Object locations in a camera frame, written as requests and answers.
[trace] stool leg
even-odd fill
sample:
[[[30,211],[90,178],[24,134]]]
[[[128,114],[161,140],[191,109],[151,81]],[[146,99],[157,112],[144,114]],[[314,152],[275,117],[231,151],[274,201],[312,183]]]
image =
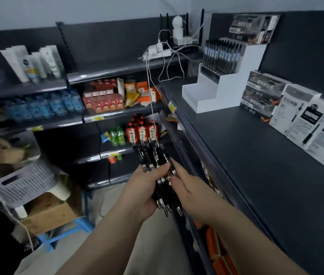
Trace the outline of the stool leg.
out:
[[[37,238],[40,239],[40,241],[44,244],[47,252],[52,252],[55,250],[52,243],[48,241],[49,237],[47,233],[40,234],[37,236]]]
[[[74,222],[76,222],[77,225],[87,233],[91,233],[95,229],[95,227],[85,217],[75,219]]]

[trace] pen display stand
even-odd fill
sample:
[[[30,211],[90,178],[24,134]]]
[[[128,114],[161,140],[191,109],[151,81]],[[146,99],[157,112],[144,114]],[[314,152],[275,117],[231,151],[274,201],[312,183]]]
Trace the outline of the pen display stand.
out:
[[[182,96],[196,113],[239,106],[250,71],[259,68],[266,49],[266,44],[240,44],[235,73],[218,73],[200,64],[197,83],[183,85]]]

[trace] right hand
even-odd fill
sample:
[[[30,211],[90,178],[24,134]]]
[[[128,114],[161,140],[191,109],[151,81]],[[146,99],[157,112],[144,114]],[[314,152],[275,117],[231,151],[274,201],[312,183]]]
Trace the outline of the right hand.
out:
[[[22,148],[6,148],[0,151],[1,162],[4,164],[16,164],[25,157],[25,150]]]
[[[182,207],[196,220],[211,225],[215,213],[225,203],[213,189],[199,177],[189,175],[187,171],[172,159],[179,176],[171,176],[171,185],[175,190]]]

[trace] power strip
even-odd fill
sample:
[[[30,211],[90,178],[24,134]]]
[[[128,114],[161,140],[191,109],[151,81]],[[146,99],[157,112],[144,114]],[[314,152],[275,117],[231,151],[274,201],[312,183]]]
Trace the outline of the power strip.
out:
[[[157,52],[156,54],[149,54],[149,52],[146,52],[143,55],[143,61],[149,61],[152,59],[162,58],[162,57],[169,57],[172,55],[172,52],[170,49],[163,50],[161,52]]]

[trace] floor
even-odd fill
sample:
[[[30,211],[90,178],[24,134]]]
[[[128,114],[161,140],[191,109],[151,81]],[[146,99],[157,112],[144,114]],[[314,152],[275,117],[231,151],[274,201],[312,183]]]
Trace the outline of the floor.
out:
[[[89,203],[91,222],[97,224],[102,220],[102,217],[116,203],[124,185],[111,186],[93,192],[93,199]],[[63,229],[70,228],[72,224],[64,226]],[[46,253],[43,247],[40,247],[21,262],[14,275],[55,274],[87,236],[88,234],[83,231],[74,233],[59,240],[55,251],[50,253]],[[156,210],[144,222],[124,274],[191,274],[186,251],[171,216],[166,218],[162,210]]]

